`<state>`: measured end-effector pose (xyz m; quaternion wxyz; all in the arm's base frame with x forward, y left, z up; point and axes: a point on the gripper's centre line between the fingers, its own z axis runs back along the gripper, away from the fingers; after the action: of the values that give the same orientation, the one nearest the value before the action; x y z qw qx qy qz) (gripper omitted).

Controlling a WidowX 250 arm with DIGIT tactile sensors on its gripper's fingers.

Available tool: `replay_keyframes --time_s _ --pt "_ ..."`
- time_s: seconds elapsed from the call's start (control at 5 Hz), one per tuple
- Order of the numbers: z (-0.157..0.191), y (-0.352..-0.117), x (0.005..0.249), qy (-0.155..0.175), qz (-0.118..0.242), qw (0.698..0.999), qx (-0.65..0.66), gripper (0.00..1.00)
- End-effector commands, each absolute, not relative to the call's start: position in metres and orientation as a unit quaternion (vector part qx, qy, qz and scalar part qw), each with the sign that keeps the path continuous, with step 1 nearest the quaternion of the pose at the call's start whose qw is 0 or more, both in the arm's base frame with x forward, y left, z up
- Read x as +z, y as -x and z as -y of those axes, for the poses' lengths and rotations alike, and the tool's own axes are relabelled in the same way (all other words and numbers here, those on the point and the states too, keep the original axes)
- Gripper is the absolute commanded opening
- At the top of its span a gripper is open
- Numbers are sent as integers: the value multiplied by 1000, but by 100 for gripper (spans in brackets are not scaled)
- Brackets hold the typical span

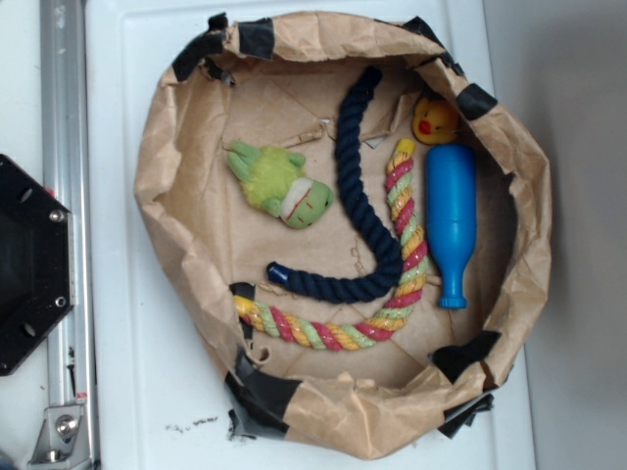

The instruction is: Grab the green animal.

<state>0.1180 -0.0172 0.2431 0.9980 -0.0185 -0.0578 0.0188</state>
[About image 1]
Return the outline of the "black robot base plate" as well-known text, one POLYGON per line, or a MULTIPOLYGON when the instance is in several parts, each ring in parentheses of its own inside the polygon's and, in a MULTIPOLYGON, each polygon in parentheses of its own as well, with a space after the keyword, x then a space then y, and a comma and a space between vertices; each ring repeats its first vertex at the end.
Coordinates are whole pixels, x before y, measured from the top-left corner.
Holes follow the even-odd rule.
POLYGON ((14 373, 72 309, 71 213, 1 156, 1 375, 14 373))

